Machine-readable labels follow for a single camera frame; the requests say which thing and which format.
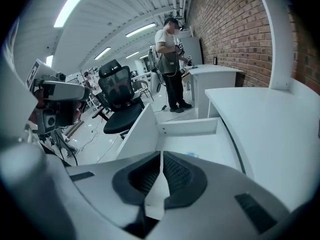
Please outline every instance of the white desk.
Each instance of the white desk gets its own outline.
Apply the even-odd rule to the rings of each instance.
[[[151,76],[151,72],[147,72],[147,73],[144,73],[144,74],[140,74],[140,75],[138,75],[138,76],[135,76],[135,77],[133,77],[133,78],[131,78],[131,80],[137,80],[137,79],[143,79],[143,78],[145,78],[145,80],[147,80],[147,78],[148,77],[150,77]]]
[[[234,87],[236,72],[243,72],[237,68],[220,65],[204,64],[198,68],[190,69],[191,95],[194,100],[195,112],[198,119],[208,116],[208,98],[205,89]]]
[[[205,90],[210,115],[224,120],[247,176],[293,210],[320,176],[320,111],[290,92],[261,87]]]

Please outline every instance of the fluorescent light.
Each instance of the fluorescent light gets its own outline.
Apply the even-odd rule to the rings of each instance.
[[[135,52],[135,53],[132,53],[131,55],[129,55],[128,57],[125,57],[126,59],[128,59],[128,58],[130,58],[131,56],[133,56],[133,55],[136,55],[136,54],[138,54],[139,52],[137,51],[137,52]]]
[[[135,35],[136,33],[139,33],[141,31],[147,30],[147,29],[155,27],[155,26],[156,26],[156,24],[151,23],[151,24],[143,26],[143,27],[141,27],[141,28],[129,33],[129,34],[126,34],[125,36],[128,38],[128,37],[131,37],[131,36]]]
[[[111,48],[107,47],[105,48],[97,57],[95,57],[95,60],[99,60],[107,51],[109,51]]]
[[[46,57],[46,61],[45,61],[45,64],[47,64],[50,68],[52,66],[52,61],[54,59],[54,56],[53,55],[50,55],[48,57]]]
[[[55,28],[62,28],[68,17],[81,0],[67,0],[54,23]]]

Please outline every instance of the ceiling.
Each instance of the ceiling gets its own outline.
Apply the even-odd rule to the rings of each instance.
[[[32,0],[19,17],[14,62],[22,80],[36,59],[45,62],[50,55],[54,55],[52,68],[65,74],[100,67],[135,52],[139,52],[138,59],[147,54],[165,18],[174,14],[174,0],[81,0],[65,25],[54,28],[66,1]],[[177,17],[180,15],[179,2],[176,0]],[[186,0],[185,15],[188,15],[189,2]],[[126,37],[150,23],[157,26]],[[106,47],[111,49],[95,60]]]

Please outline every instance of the red brick wall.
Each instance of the red brick wall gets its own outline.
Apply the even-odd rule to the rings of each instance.
[[[320,95],[320,53],[301,19],[289,8],[294,44],[292,77]]]
[[[239,68],[243,86],[269,86],[272,42],[262,0],[192,0],[187,25],[200,38],[204,63]]]

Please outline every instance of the man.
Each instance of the man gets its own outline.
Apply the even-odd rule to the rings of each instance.
[[[98,84],[98,79],[95,76],[91,76],[88,72],[84,72],[83,76],[86,79],[88,79],[89,84],[90,84],[90,89],[91,89],[93,95],[101,103],[101,105],[105,108],[109,108],[109,103],[106,100],[105,95],[102,93],[102,90]]]
[[[173,36],[175,30],[179,29],[178,21],[169,17],[164,21],[163,29],[160,29],[154,38],[159,59],[158,67],[165,81],[170,112],[176,113],[182,113],[184,109],[192,107],[191,104],[184,101],[184,88],[179,66],[179,60],[184,62],[188,62],[188,60],[178,55],[181,50],[176,47]]]

